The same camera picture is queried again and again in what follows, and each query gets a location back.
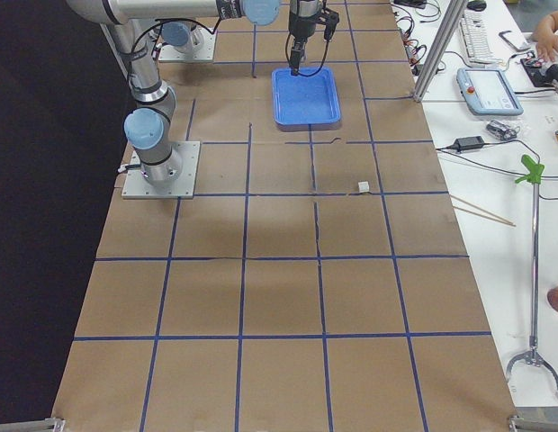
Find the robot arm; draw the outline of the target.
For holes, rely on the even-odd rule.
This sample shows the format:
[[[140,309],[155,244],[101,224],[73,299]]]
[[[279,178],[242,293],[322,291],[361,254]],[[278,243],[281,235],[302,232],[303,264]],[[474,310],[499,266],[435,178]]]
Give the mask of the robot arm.
[[[279,14],[280,1],[218,1],[219,19],[228,20],[245,17],[257,26],[272,23]],[[301,72],[308,39],[316,27],[324,27],[323,39],[329,44],[339,23],[338,12],[328,8],[325,1],[291,1],[289,6],[288,36],[285,42],[285,57],[294,77],[314,77],[319,72]],[[191,19],[161,21],[157,34],[166,44],[183,53],[191,53],[203,39],[203,25]]]
[[[268,25],[279,14],[279,1],[69,1],[82,18],[101,24],[110,45],[126,68],[131,94],[138,108],[124,122],[128,141],[141,163],[142,177],[151,185],[169,185],[180,175],[183,158],[168,139],[176,108],[175,91],[161,79],[152,57],[153,43],[142,29],[146,20],[222,20],[245,17]]]

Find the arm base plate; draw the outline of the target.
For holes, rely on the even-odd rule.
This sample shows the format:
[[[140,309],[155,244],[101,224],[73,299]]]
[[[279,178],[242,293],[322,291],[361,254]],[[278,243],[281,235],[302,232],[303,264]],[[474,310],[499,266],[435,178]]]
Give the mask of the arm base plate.
[[[213,62],[216,36],[203,28],[195,31],[164,33],[158,54],[162,63],[209,63]]]
[[[121,196],[124,199],[193,199],[200,159],[199,141],[172,141],[170,158],[156,166],[145,165],[135,150],[126,172]]]

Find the person hand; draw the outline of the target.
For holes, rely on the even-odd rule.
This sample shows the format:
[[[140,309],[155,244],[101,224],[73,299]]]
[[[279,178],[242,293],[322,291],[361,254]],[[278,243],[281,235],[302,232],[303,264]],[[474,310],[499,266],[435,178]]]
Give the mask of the person hand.
[[[549,13],[535,27],[533,40],[540,59],[555,62],[558,56],[558,10]]]

